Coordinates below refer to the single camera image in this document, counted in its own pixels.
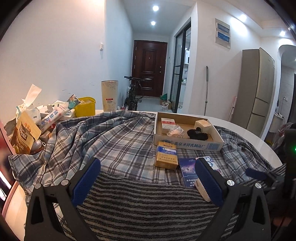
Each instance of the bicycle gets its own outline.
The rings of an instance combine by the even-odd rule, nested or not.
[[[141,82],[147,82],[148,80],[145,79],[139,79],[139,78],[134,78],[132,76],[125,76],[126,79],[128,80],[134,80],[135,84],[130,84],[130,90],[128,92],[128,96],[126,97],[124,107],[128,107],[128,110],[137,110],[138,108],[138,103],[142,102],[143,98],[143,88],[141,86]],[[142,90],[142,96],[139,98],[136,98],[136,93],[138,90],[138,86],[140,86]]]

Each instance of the brown paper bag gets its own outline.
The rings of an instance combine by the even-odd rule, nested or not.
[[[40,135],[41,130],[24,111],[18,118],[11,145],[17,154],[30,154],[34,139],[38,140]]]

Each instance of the white table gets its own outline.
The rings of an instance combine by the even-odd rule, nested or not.
[[[96,115],[102,113],[103,110],[96,110]],[[274,167],[279,167],[282,165],[278,156],[274,153],[274,151],[259,137],[255,136],[253,133],[247,131],[246,129],[237,126],[233,123],[227,122],[225,120],[220,120],[213,117],[201,116],[201,115],[191,115],[200,118],[207,118],[210,122],[215,126],[225,127],[243,138],[249,141],[260,153],[261,155]],[[7,209],[5,220],[12,229],[12,231],[16,234],[19,240],[24,240],[25,230],[24,223],[26,221],[27,216],[27,208],[25,204],[25,193],[23,189],[17,185],[15,187],[14,195],[9,203],[9,207]]]

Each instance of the refrigerator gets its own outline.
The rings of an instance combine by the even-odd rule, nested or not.
[[[231,122],[260,137],[274,85],[274,60],[262,48],[242,51],[242,71]]]

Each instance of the yellow bucket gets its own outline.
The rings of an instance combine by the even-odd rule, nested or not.
[[[96,100],[94,98],[83,97],[78,99],[86,103],[80,103],[74,108],[76,117],[92,116],[96,114]]]

